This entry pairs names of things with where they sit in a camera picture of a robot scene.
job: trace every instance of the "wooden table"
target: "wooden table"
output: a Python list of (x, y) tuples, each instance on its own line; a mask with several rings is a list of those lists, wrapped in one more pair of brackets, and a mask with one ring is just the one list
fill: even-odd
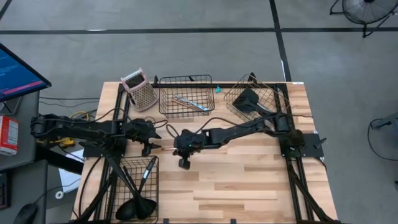
[[(104, 83), (97, 117), (114, 108), (118, 85), (119, 82)], [(293, 114), (311, 115), (304, 85), (287, 83), (287, 88)], [(222, 93), (215, 93), (216, 108), (210, 116), (173, 119), (169, 120), (169, 123), (178, 132), (183, 128), (196, 131), (214, 116), (243, 123), (227, 110), (223, 100), (227, 92), (228, 89), (223, 89)], [(144, 113), (138, 113), (131, 108), (129, 116), (152, 116), (157, 121), (165, 119), (159, 113), (157, 104)], [(110, 113), (103, 120), (112, 118), (113, 113)], [(312, 118), (294, 117), (294, 122), (296, 129), (302, 130), (303, 133), (315, 131)], [(214, 120), (207, 128), (230, 126), (223, 121)], [(238, 223), (295, 222), (286, 163), (280, 155), (276, 138), (258, 133), (233, 140), (219, 150), (204, 150), (200, 154), (194, 154), (190, 159), (191, 169), (183, 170), (178, 167), (180, 158), (172, 155), (173, 150), (167, 150), (173, 148), (173, 138), (165, 128), (158, 129), (157, 133), (162, 139), (153, 139), (151, 142), (163, 146), (163, 149), (152, 151), (152, 154), (160, 159), (159, 223), (162, 223), (164, 218), (169, 218), (170, 223), (229, 223), (232, 218), (237, 219)], [(129, 141), (126, 156), (140, 156), (141, 149), (142, 145)], [(96, 158), (88, 158), (85, 162), (75, 210), (78, 209), (81, 186), (95, 160)], [(325, 168), (313, 158), (303, 158), (303, 163), (310, 193), (327, 215), (337, 218)], [(89, 176), (83, 194), (82, 210), (98, 192), (102, 170), (103, 159)], [(299, 198), (302, 216), (306, 219), (301, 193)]]

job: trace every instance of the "mouse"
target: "mouse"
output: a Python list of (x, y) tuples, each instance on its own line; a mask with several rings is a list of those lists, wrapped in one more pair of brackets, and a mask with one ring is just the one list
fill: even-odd
[(24, 205), (15, 217), (14, 224), (32, 224), (37, 212), (37, 205), (29, 203)]

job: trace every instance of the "gray desk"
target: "gray desk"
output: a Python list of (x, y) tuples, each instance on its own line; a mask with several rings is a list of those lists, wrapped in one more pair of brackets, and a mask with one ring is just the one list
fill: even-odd
[(19, 122), (18, 153), (15, 156), (0, 155), (0, 170), (9, 169), (35, 160), (36, 141), (30, 135), (30, 120), (39, 113), (39, 92), (25, 95), (17, 114), (11, 116)]
[[(27, 203), (34, 203), (47, 191), (47, 161), (27, 164), (9, 171), (11, 174), (11, 206), (0, 210), (0, 223), (13, 223), (19, 210)], [(33, 224), (45, 223), (47, 195), (38, 202)]]

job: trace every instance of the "white paper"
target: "white paper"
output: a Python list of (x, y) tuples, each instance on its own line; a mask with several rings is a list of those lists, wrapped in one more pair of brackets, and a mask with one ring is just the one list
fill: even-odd
[[(80, 159), (83, 159), (83, 151), (84, 151), (84, 149), (81, 149), (79, 151), (71, 152), (71, 154), (79, 157)], [(73, 157), (73, 156), (71, 156), (69, 154), (67, 154), (66, 156), (71, 158), (71, 159), (74, 159), (76, 161), (79, 161), (77, 158), (75, 158), (75, 157)], [(68, 172), (68, 171), (66, 171), (64, 169), (59, 169), (59, 171), (60, 171), (60, 176), (61, 176), (61, 183), (62, 183), (63, 186), (70, 185), (74, 181), (80, 179), (80, 175), (78, 175), (78, 174), (74, 174), (74, 173)], [(77, 189), (79, 187), (79, 185), (80, 185), (80, 180), (76, 181), (71, 186), (62, 187), (63, 188), (62, 190), (63, 190), (64, 193), (68, 193), (68, 192), (71, 192), (72, 190)]]

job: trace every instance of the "electric fan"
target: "electric fan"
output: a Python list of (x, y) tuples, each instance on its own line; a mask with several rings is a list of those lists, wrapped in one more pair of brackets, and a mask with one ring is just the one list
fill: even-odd
[(375, 28), (379, 28), (390, 16), (395, 14), (398, 0), (341, 0), (343, 12), (333, 12), (333, 7), (340, 0), (336, 0), (330, 8), (330, 15), (344, 14), (348, 20), (355, 24), (363, 25), (362, 37), (373, 33), (367, 33), (368, 24), (381, 21)]

